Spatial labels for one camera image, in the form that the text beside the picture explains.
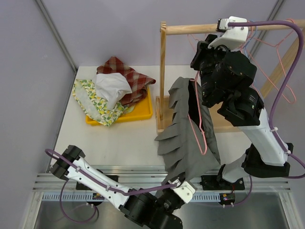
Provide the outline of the yellow plastic tray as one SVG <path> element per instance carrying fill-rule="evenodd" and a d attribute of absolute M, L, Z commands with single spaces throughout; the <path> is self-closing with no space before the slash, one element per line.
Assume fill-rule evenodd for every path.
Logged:
<path fill-rule="evenodd" d="M 153 115 L 153 106 L 151 100 L 150 88 L 147 88 L 147 96 L 137 103 L 133 110 L 129 113 L 122 114 L 117 120 L 116 123 L 132 122 L 132 121 L 141 121 L 150 119 Z"/>

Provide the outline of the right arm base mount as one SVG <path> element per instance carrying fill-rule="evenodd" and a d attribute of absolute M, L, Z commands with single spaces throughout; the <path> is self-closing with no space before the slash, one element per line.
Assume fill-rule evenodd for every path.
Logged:
<path fill-rule="evenodd" d="M 222 178 L 222 172 L 225 165 L 220 167 L 217 175 L 202 175 L 200 185 L 203 190 L 215 191 L 215 190 L 245 190 L 244 179 L 240 178 L 234 183 L 230 183 Z"/>

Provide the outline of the grey skirt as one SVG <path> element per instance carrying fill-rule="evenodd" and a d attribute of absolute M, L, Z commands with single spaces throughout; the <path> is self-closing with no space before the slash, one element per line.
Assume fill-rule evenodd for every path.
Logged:
<path fill-rule="evenodd" d="M 220 167 L 221 160 L 214 133 L 214 125 L 209 109 L 202 105 L 202 90 L 197 84 L 199 103 L 202 115 L 202 129 L 207 142 L 206 155 L 201 155 L 188 115 L 196 131 L 202 149 L 203 137 L 199 130 L 199 114 L 195 96 L 194 82 L 189 78 L 179 77 L 169 90 L 169 108 L 173 110 L 172 123 L 156 138 L 157 154 L 163 157 L 166 178 L 168 180 L 182 176 L 187 181 L 200 177 L 205 172 Z"/>

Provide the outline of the blue hanger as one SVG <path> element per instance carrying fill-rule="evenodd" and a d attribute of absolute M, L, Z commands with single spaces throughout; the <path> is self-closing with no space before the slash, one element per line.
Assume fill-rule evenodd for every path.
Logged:
<path fill-rule="evenodd" d="M 253 33 L 251 40 L 255 37 L 256 33 Z M 244 51 L 245 56 L 246 56 L 249 60 L 252 60 L 252 56 L 250 55 L 250 52 L 247 50 L 247 46 L 249 45 L 249 43 L 245 46 L 245 48 L 243 48 L 243 51 Z M 259 89 L 257 89 L 256 86 L 255 86 L 255 80 L 254 80 L 253 83 L 252 83 L 252 88 L 255 89 L 255 90 L 258 92 L 258 94 L 259 94 L 259 96 L 260 96 L 261 98 L 263 97 L 262 94 L 261 94 L 261 92 L 259 91 Z"/>

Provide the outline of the lemon print skirt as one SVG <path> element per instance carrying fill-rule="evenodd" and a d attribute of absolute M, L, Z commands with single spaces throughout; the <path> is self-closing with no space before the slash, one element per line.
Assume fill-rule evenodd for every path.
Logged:
<path fill-rule="evenodd" d="M 72 96 L 88 118 L 103 126 L 111 126 L 126 110 L 120 102 L 109 110 L 108 101 L 97 96 L 92 80 L 76 79 L 72 88 Z"/>

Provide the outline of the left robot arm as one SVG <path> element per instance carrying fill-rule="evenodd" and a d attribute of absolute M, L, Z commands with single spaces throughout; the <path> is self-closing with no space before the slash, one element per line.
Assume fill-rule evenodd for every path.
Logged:
<path fill-rule="evenodd" d="M 150 229 L 181 229 L 183 223 L 173 212 L 189 203 L 194 187 L 180 177 L 166 185 L 134 189 L 125 186 L 93 168 L 76 146 L 68 146 L 59 154 L 51 149 L 45 153 L 56 159 L 51 173 L 62 180 L 75 180 L 100 194 L 130 221 Z"/>

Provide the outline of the white skirt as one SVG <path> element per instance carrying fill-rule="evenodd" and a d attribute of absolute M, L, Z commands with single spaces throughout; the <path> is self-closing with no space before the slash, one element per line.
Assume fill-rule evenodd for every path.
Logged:
<path fill-rule="evenodd" d="M 121 73 L 98 73 L 92 79 L 96 95 L 107 101 L 107 109 L 114 109 L 118 101 L 126 94 L 131 94 L 132 89 L 126 78 Z"/>

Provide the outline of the aluminium rail frame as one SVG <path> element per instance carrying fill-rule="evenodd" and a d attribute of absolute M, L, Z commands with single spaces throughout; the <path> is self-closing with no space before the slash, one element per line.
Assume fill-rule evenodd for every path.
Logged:
<path fill-rule="evenodd" d="M 216 133 L 217 145 L 221 161 L 233 162 L 250 146 L 250 140 L 242 132 Z M 131 143 L 131 149 L 115 150 L 111 145 L 97 152 L 87 144 L 82 145 L 86 160 L 93 168 L 107 175 L 118 176 L 118 181 L 132 188 L 151 188 L 161 185 L 166 177 L 163 159 L 157 156 L 155 134 L 151 139 L 144 139 L 141 147 Z M 291 193 L 290 181 L 284 178 L 252 178 L 254 193 Z M 37 175 L 33 192 L 59 192 L 63 180 L 56 178 L 50 172 Z"/>

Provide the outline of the red plaid skirt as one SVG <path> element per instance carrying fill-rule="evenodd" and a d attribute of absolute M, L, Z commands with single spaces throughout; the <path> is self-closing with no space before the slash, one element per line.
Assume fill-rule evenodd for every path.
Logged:
<path fill-rule="evenodd" d="M 126 107 L 136 105 L 145 99 L 148 94 L 148 86 L 156 83 L 155 79 L 135 71 L 116 56 L 112 56 L 104 65 L 97 67 L 97 73 L 120 73 L 125 77 L 132 90 L 131 94 L 126 94 L 120 100 L 120 103 Z"/>

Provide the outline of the wooden clothes rack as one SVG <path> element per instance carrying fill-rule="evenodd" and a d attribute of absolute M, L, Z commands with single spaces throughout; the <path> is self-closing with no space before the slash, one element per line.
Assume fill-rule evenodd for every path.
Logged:
<path fill-rule="evenodd" d="M 167 126 L 169 126 L 173 114 L 173 112 L 168 108 L 169 97 L 164 95 L 166 37 L 169 35 L 213 33 L 216 32 L 216 28 L 216 24 L 167 26 L 164 21 L 160 23 L 160 95 L 156 97 L 157 133 L 161 133 Z M 297 48 L 289 52 L 293 58 L 296 57 Z M 233 127 L 217 113 L 219 107 L 220 105 L 217 105 L 210 110 L 214 124 L 214 131 L 216 133 L 238 132 L 238 128 Z"/>

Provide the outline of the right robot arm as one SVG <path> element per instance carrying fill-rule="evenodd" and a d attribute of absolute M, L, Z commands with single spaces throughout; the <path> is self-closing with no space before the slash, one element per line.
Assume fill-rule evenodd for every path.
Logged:
<path fill-rule="evenodd" d="M 221 166 L 214 182 L 222 189 L 248 175 L 257 178 L 288 177 L 288 152 L 293 144 L 277 140 L 259 93 L 251 87 L 257 67 L 240 51 L 224 44 L 209 47 L 218 39 L 209 34 L 198 41 L 190 67 L 201 81 L 201 104 L 212 108 L 221 104 L 218 114 L 237 127 L 251 141 L 245 153 L 230 164 Z"/>

